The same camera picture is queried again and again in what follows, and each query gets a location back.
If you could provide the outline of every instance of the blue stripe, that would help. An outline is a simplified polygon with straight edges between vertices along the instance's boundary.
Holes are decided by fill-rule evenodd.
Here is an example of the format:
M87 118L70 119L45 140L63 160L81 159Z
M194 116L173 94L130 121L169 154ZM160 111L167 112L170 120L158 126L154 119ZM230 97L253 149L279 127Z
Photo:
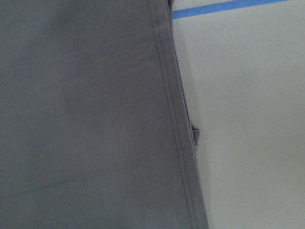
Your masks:
M225 10L233 10L238 8L245 8L250 6L264 5L288 0L233 0L220 2L211 5L199 6L184 10L174 10L173 19L191 17L200 14L215 13Z

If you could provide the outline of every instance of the cloth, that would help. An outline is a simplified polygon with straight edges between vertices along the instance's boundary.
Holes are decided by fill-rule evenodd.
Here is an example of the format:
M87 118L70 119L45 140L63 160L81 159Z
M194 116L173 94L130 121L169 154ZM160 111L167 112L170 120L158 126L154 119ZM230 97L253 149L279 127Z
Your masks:
M208 228L171 4L1 1L1 229Z

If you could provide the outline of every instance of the gray pants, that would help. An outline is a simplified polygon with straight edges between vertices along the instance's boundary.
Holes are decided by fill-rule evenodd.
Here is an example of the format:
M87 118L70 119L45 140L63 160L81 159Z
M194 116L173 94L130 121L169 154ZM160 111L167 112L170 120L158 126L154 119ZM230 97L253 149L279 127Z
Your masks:
M0 229L208 228L170 2L1 1Z

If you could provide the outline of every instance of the fabric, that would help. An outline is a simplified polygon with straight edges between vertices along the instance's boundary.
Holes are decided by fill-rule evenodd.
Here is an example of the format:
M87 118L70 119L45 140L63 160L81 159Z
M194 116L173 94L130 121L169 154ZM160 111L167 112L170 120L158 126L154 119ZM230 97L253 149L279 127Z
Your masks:
M208 228L171 3L1 1L1 229Z

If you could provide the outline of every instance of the blue line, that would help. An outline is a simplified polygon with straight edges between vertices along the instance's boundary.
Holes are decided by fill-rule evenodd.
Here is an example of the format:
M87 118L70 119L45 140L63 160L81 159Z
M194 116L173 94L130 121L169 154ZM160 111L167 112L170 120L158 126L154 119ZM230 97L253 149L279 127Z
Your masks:
M269 3L288 1L288 0L233 0L220 2L211 5L199 6L184 10L174 10L173 19L191 17L200 14L215 13L225 10L233 10L250 6L264 5Z

